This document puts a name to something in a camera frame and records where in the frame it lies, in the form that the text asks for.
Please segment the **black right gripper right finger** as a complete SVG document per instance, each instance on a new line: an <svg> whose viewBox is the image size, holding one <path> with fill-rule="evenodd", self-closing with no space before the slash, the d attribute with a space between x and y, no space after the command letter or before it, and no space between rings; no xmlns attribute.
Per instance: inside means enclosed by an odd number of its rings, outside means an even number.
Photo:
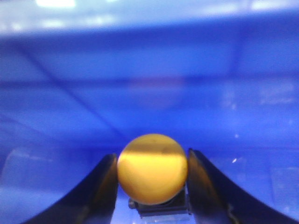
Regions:
<svg viewBox="0 0 299 224"><path fill-rule="evenodd" d="M187 188L197 224L297 224L224 175L199 150L189 149Z"/></svg>

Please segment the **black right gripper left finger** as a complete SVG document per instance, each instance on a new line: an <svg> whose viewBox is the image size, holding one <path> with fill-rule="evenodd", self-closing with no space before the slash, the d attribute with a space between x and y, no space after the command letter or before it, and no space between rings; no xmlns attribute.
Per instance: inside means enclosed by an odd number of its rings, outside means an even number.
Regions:
<svg viewBox="0 0 299 224"><path fill-rule="evenodd" d="M117 156L107 154L65 196L25 224L109 224L118 191Z"/></svg>

